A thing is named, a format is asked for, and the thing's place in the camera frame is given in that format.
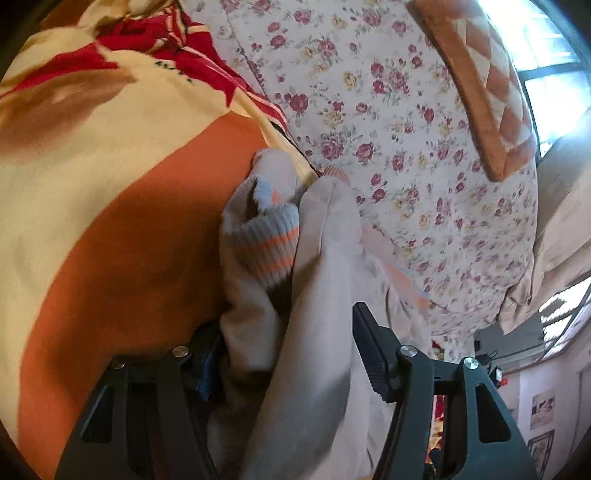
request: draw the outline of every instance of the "wall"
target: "wall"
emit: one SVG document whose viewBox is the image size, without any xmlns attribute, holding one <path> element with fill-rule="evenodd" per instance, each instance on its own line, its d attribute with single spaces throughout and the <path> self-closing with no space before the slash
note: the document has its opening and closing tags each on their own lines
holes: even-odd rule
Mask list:
<svg viewBox="0 0 591 480">
<path fill-rule="evenodd" d="M 515 404 L 515 385 L 519 385 L 517 425 L 527 443 L 530 439 L 554 430 L 554 444 L 543 480 L 551 480 L 568 460 L 576 445 L 574 436 L 579 418 L 580 373 L 591 366 L 591 322 L 564 355 L 507 376 L 509 383 L 499 390 L 509 408 Z M 534 395 L 554 388 L 554 420 L 530 430 L 531 402 Z M 584 399 L 582 408 L 591 408 Z"/>
</svg>

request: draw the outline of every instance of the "floral bedsheet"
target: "floral bedsheet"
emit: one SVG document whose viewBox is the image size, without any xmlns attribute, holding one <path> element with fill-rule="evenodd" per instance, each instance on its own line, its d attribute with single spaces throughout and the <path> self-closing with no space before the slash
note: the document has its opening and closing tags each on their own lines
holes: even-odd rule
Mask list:
<svg viewBox="0 0 591 480">
<path fill-rule="evenodd" d="M 399 0 L 188 0 L 220 56 L 283 108 L 312 165 L 344 168 L 366 216 L 431 299 L 448 361 L 525 270 L 530 163 L 488 180 L 450 73 Z"/>
</svg>

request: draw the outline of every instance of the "pillowcase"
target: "pillowcase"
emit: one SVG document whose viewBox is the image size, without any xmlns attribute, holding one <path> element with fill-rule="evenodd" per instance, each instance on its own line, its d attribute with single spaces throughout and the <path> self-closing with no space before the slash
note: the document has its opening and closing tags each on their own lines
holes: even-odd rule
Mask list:
<svg viewBox="0 0 591 480">
<path fill-rule="evenodd" d="M 478 0 L 409 4 L 439 48 L 462 96 L 491 180 L 535 157 L 538 140 L 517 72 Z"/>
</svg>

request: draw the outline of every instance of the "poster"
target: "poster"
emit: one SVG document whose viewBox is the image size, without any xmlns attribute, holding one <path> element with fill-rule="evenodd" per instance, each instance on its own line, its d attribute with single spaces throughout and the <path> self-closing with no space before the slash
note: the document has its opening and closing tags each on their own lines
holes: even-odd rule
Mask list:
<svg viewBox="0 0 591 480">
<path fill-rule="evenodd" d="M 531 402 L 530 430 L 548 425 L 554 420 L 555 396 L 553 388 L 534 396 Z"/>
<path fill-rule="evenodd" d="M 550 450 L 554 442 L 554 430 L 544 433 L 538 437 L 532 438 L 527 443 L 527 448 L 534 460 L 535 471 L 538 473 L 538 478 L 544 476 L 546 465 L 548 465 L 548 458 L 550 457 Z"/>
</svg>

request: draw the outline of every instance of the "orange stripe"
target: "orange stripe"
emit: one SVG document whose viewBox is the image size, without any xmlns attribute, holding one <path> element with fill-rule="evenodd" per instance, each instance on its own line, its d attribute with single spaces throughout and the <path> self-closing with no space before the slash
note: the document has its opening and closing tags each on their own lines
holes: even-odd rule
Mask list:
<svg viewBox="0 0 591 480">
<path fill-rule="evenodd" d="M 270 273 L 273 272 L 275 270 L 279 270 L 280 268 L 285 268 L 285 267 L 290 267 L 294 264 L 294 260 L 295 260 L 296 256 L 293 255 L 289 258 L 283 258 L 281 260 L 278 260 L 276 262 L 267 264 L 267 265 L 261 265 L 259 270 L 261 273 Z"/>
<path fill-rule="evenodd" d="M 255 121 L 224 115 L 125 189 L 76 242 L 21 362 L 18 447 L 41 478 L 53 478 L 111 357 L 165 352 L 220 315 L 222 210 L 265 147 Z"/>
<path fill-rule="evenodd" d="M 271 247 L 279 244 L 284 244 L 290 240 L 293 240 L 300 234 L 300 227 L 296 226 L 292 228 L 289 232 L 284 233 L 283 235 L 275 235 L 272 236 L 269 240 L 265 240 L 259 244 L 249 245 L 247 248 L 250 251 L 260 251 L 265 249 L 271 249 Z"/>
</svg>

